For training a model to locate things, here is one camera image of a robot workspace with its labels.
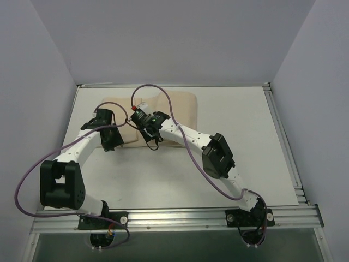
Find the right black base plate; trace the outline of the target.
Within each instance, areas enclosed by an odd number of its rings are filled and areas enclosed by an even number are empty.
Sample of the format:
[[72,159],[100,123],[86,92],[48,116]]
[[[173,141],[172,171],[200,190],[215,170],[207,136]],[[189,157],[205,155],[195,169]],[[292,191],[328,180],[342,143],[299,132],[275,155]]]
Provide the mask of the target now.
[[265,209],[252,209],[244,211],[241,209],[225,210],[226,224],[230,228],[258,227],[261,226],[266,217]]

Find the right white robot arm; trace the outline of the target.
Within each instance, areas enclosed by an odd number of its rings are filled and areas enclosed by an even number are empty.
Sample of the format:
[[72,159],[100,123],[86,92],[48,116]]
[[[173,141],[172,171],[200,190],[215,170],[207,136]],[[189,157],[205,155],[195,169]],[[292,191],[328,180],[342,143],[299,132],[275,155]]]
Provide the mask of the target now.
[[233,153],[223,135],[209,135],[177,123],[169,115],[149,112],[133,106],[130,119],[139,130],[145,142],[172,141],[184,146],[204,178],[223,196],[236,201],[243,210],[243,221],[255,225],[262,218],[259,208],[266,209],[266,203],[257,193],[245,186],[233,160]]

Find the back aluminium rail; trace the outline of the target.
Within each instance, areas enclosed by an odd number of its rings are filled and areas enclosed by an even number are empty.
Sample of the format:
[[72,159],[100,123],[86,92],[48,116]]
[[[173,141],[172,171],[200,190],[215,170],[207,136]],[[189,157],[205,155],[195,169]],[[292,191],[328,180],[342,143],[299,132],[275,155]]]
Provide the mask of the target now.
[[[88,84],[78,84],[79,88],[131,88],[138,87],[141,84],[117,84],[112,82],[106,83],[88,83]],[[181,83],[181,84],[156,84],[157,86],[163,88],[170,87],[263,87],[266,89],[271,89],[271,83],[213,83],[213,84],[189,84],[189,83]]]

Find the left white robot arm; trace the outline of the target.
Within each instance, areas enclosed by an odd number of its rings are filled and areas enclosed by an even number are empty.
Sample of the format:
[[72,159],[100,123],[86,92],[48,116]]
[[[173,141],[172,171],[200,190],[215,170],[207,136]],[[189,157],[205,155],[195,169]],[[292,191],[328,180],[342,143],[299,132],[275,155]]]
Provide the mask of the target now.
[[90,222],[98,229],[109,225],[107,203],[86,193],[81,168],[97,147],[105,152],[124,144],[112,110],[98,109],[95,117],[85,123],[77,138],[54,160],[40,166],[40,202],[43,206],[70,209],[91,215]]

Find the front aluminium rail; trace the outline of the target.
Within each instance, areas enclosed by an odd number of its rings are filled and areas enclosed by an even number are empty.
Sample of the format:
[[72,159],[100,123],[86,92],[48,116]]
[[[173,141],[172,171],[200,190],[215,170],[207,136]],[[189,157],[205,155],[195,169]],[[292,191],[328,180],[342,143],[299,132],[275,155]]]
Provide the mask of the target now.
[[[268,229],[303,229],[324,226],[316,205],[272,207],[275,225]],[[127,228],[131,233],[169,231],[226,231],[226,207],[194,209],[125,209]],[[78,217],[35,218],[31,233],[84,233],[78,230]]]

